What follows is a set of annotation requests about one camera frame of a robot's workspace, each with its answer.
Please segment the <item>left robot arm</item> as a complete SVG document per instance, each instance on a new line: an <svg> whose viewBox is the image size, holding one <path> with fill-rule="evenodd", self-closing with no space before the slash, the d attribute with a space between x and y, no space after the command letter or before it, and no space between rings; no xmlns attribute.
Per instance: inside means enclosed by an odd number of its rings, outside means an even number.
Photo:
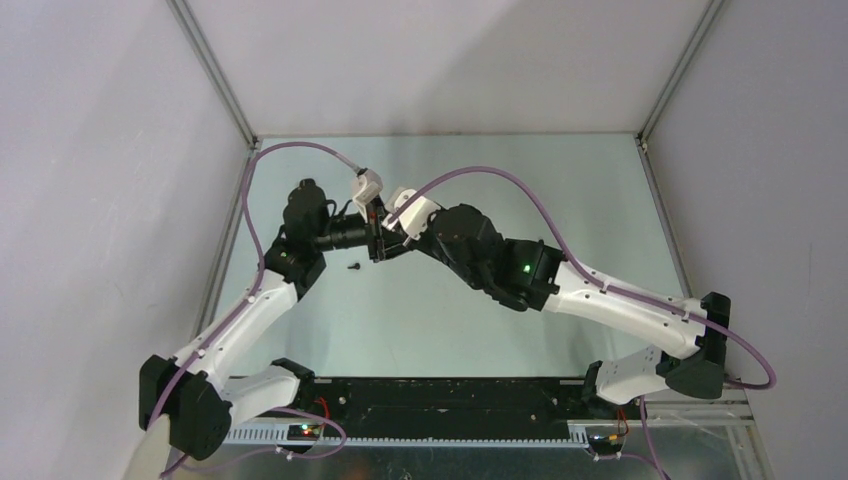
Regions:
<svg viewBox="0 0 848 480"><path fill-rule="evenodd" d="M282 407L304 416L316 403L315 388L286 363L234 378L232 369L262 334L302 300L326 267L328 250L363 246L375 220L382 181L371 170L352 182L353 215L334 218L331 201L312 179L294 188L277 237L258 264L253 285L192 342L173 356L151 356L140 369L139 426L169 421L170 446L196 460L211 456L230 430Z"/></svg>

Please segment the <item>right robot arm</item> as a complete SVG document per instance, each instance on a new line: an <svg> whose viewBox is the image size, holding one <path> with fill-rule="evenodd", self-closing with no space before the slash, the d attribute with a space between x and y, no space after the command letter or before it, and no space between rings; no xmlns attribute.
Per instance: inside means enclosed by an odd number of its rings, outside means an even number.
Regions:
<svg viewBox="0 0 848 480"><path fill-rule="evenodd" d="M418 199L408 210L390 213L382 225L403 236L405 247L440 261L504 307L574 315L647 342L635 354L588 367L581 402L591 416L606 418L620 405L663 390L704 400L721 397L726 338L694 318L727 327L728 297L661 298L646 292L648 300L641 302L608 275L583 276L577 261L559 249L503 237L470 205L445 209Z"/></svg>

